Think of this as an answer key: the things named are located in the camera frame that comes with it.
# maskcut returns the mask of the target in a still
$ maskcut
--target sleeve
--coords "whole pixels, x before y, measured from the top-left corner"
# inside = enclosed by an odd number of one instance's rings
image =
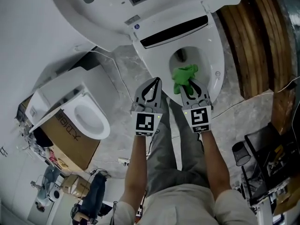
[[[97,223],[97,225],[109,225],[113,217],[113,209]],[[114,225],[133,225],[135,223],[135,211],[126,202],[118,202],[114,212]]]
[[[216,200],[214,213],[222,225],[258,225],[254,212],[237,190],[222,192]]]

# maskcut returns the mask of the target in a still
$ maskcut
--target gray pants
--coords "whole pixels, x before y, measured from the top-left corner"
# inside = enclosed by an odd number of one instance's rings
[[[170,108],[180,132],[182,171],[177,170],[172,145],[169,106],[162,96],[164,114],[154,135],[151,154],[147,160],[147,197],[163,189],[181,184],[195,184],[209,188],[204,152],[198,134],[194,134],[181,110],[181,106],[170,99]]]

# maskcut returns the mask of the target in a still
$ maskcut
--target forearm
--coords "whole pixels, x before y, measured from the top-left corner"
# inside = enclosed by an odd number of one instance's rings
[[[135,136],[129,167],[125,177],[125,189],[141,189],[147,185],[146,138]]]
[[[211,131],[202,133],[207,177],[215,200],[225,190],[231,189],[227,165],[218,149]]]

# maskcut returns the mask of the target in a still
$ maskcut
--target white shirt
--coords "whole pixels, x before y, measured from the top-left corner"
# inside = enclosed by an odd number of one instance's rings
[[[214,203],[208,188],[183,184],[151,195],[145,199],[144,206],[138,225],[257,225],[254,213],[236,190],[224,191]],[[101,224],[110,224],[112,215],[113,210],[103,217]],[[133,225],[134,222],[134,209],[118,202],[114,224]]]

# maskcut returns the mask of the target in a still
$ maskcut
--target toilet bowl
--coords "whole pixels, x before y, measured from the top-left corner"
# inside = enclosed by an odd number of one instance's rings
[[[95,45],[113,51],[133,44],[150,74],[173,93],[175,67],[196,64],[195,78],[204,83],[211,101],[220,93],[224,54],[211,15],[240,0],[53,0],[65,19]]]
[[[72,69],[51,80],[33,94],[25,111],[34,125],[30,132],[62,109],[86,136],[109,136],[118,92],[101,66],[89,71]]]

